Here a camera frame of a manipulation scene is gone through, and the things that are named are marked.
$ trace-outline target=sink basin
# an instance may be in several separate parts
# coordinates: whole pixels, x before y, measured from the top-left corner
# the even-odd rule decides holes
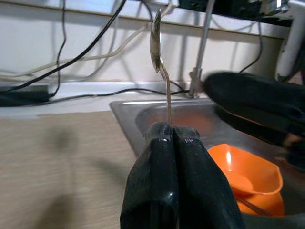
[[[151,124],[167,121],[164,100],[112,102],[110,106],[136,155],[141,154],[144,149],[143,134]],[[278,165],[283,176],[284,186],[281,195],[287,216],[266,219],[245,214],[247,229],[305,228],[304,174],[276,159],[283,156],[285,150],[233,129],[218,117],[215,108],[216,105],[210,99],[174,100],[172,101],[173,125],[195,128],[206,149],[226,143],[260,156]]]

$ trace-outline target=metal spoon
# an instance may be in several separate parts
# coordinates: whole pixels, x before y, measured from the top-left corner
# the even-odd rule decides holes
[[[160,23],[161,23],[161,10],[157,11],[157,14],[152,22],[152,30],[150,37],[150,51],[152,64],[156,72],[161,72],[162,78],[166,82],[166,97],[167,97],[167,121],[172,125],[172,110],[171,110],[171,87],[170,78],[167,70],[163,64],[160,54]]]
[[[250,203],[248,200],[246,200],[245,198],[243,197],[239,197],[237,195],[235,195],[235,199],[239,202],[241,202],[242,204],[246,205],[248,208],[250,208],[251,210],[253,210],[254,212],[256,212],[258,215],[261,215],[261,216],[274,216],[271,212],[265,210],[265,209],[262,209],[252,203]]]

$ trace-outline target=beige countertop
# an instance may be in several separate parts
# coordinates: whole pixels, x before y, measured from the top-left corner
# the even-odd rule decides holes
[[[110,111],[0,126],[0,228],[120,228],[135,156]]]

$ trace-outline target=orange bowl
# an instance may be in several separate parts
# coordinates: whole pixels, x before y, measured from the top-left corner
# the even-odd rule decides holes
[[[272,195],[283,187],[279,167],[259,156],[227,144],[213,146],[208,152],[234,193]]]

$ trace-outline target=white wall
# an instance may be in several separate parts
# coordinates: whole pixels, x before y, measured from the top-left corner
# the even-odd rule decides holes
[[[67,13],[67,44],[61,58],[79,54],[97,35],[107,16]],[[56,59],[61,44],[61,12],[0,3],[0,70],[26,71]],[[114,48],[144,21],[119,19]],[[89,55],[107,53],[113,26]],[[162,24],[162,55],[173,80],[189,80],[194,67],[201,30],[181,25]],[[281,39],[264,37],[264,52],[249,72],[273,77]],[[210,30],[203,72],[238,71],[258,52],[258,37],[241,33]],[[87,76],[102,61],[79,62],[62,71],[63,76]],[[140,35],[119,55],[110,58],[95,74],[99,81],[158,81],[149,54],[149,31]]]

